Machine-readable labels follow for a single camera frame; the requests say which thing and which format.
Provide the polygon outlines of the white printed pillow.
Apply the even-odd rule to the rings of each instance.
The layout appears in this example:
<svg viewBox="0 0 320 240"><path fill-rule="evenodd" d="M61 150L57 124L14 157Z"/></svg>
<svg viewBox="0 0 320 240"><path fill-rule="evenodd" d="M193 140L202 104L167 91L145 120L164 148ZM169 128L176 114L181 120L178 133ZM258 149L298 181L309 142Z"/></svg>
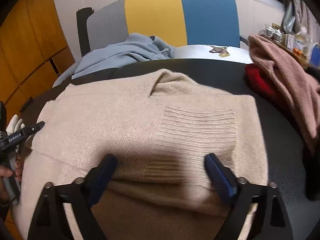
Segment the white printed pillow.
<svg viewBox="0 0 320 240"><path fill-rule="evenodd" d="M177 47L173 53L174 59L210 59L236 62L242 64L252 64L253 61L249 55L249 51L230 46L214 46L214 45L188 45Z"/></svg>

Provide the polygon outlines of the blue backed chair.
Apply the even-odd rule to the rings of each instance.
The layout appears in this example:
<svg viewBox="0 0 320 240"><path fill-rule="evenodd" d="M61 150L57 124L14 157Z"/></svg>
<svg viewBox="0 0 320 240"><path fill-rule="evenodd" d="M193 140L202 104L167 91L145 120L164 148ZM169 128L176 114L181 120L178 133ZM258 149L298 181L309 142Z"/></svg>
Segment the blue backed chair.
<svg viewBox="0 0 320 240"><path fill-rule="evenodd" d="M309 63L312 66L319 68L319 65L320 65L320 45L319 45L319 43L313 44L311 54L310 54Z"/></svg>

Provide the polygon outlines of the black garment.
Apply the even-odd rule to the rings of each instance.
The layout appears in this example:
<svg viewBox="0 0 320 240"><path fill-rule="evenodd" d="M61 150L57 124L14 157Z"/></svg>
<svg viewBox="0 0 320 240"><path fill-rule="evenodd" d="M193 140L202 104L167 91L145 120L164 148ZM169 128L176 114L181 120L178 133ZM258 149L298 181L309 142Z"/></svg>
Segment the black garment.
<svg viewBox="0 0 320 240"><path fill-rule="evenodd" d="M308 152L304 151L303 164L306 171L305 195L309 200L319 200L319 69L305 69L311 85L314 128L308 143Z"/></svg>

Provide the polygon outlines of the grey yellow blue headboard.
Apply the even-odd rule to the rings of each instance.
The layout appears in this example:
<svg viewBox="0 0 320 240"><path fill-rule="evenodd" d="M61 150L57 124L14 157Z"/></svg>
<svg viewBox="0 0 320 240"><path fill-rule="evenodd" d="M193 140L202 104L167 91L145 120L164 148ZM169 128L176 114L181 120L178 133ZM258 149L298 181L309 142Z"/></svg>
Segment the grey yellow blue headboard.
<svg viewBox="0 0 320 240"><path fill-rule="evenodd" d="M235 0L118 0L87 19L91 50L125 41L132 33L167 44L240 46Z"/></svg>

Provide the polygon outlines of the black rolled mat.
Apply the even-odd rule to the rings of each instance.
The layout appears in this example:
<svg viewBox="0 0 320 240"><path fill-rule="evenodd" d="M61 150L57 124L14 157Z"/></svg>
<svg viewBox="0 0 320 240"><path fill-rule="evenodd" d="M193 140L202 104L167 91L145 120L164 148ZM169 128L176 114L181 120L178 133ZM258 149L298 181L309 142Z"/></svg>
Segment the black rolled mat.
<svg viewBox="0 0 320 240"><path fill-rule="evenodd" d="M91 7L85 7L79 9L76 12L76 23L81 56L85 56L87 53L91 51L88 39L87 20L89 16L91 16L93 13L94 10Z"/></svg>

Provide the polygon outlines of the beige knitted sweater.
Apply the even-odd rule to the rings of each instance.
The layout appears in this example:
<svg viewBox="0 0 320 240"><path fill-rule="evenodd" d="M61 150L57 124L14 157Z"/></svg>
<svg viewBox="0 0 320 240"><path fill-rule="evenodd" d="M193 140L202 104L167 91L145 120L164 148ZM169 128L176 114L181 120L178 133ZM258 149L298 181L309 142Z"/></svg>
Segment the beige knitted sweater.
<svg viewBox="0 0 320 240"><path fill-rule="evenodd" d="M118 159L93 214L109 239L213 239L228 206L204 168L213 153L237 177L266 185L268 163L255 99L161 69L68 85L37 115L44 127L23 150L23 238L46 182L68 184Z"/></svg>

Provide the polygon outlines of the red garment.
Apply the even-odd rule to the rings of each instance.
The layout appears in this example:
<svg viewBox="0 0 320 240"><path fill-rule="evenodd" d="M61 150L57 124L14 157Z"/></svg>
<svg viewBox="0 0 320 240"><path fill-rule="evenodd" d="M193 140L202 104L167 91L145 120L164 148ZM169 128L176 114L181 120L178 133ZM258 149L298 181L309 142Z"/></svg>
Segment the red garment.
<svg viewBox="0 0 320 240"><path fill-rule="evenodd" d="M279 100L281 93L268 75L255 64L245 66L245 78L249 86L266 98Z"/></svg>

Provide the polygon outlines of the wooden side shelf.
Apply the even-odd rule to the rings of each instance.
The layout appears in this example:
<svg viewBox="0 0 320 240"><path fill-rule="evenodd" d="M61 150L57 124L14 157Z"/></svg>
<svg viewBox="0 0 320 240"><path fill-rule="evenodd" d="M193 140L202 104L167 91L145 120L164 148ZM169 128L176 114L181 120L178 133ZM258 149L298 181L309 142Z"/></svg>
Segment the wooden side shelf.
<svg viewBox="0 0 320 240"><path fill-rule="evenodd" d="M298 35L285 34L279 26L266 24L259 35L273 42L276 46L291 55L303 68L314 67L309 63L313 42Z"/></svg>

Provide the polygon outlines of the light blue grey garment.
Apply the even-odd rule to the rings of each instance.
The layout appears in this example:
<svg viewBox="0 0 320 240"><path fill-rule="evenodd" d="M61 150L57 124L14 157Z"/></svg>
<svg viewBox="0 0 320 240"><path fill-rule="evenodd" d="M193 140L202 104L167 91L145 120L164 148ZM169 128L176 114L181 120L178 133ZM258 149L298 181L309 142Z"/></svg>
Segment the light blue grey garment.
<svg viewBox="0 0 320 240"><path fill-rule="evenodd" d="M74 63L54 82L56 87L69 77L76 79L110 68L121 68L128 64L174 58L175 47L157 36L132 33L124 42L95 49Z"/></svg>

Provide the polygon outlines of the wooden wardrobe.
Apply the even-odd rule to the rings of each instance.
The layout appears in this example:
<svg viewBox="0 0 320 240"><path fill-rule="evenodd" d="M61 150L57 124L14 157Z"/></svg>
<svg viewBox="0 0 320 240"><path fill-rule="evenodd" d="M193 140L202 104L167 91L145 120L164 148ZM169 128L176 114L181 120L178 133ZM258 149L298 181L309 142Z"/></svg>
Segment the wooden wardrobe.
<svg viewBox="0 0 320 240"><path fill-rule="evenodd" d="M1 102L10 119L75 62L54 0L18 0L1 24Z"/></svg>

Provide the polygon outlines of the pink knitted sweater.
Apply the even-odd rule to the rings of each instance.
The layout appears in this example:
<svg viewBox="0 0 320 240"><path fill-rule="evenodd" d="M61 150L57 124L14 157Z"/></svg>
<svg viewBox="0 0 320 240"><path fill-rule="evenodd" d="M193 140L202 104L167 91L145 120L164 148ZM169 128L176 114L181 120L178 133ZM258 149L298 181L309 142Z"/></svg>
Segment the pink knitted sweater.
<svg viewBox="0 0 320 240"><path fill-rule="evenodd" d="M249 54L285 98L306 145L314 128L311 85L302 66L287 52L260 35L248 37Z"/></svg>

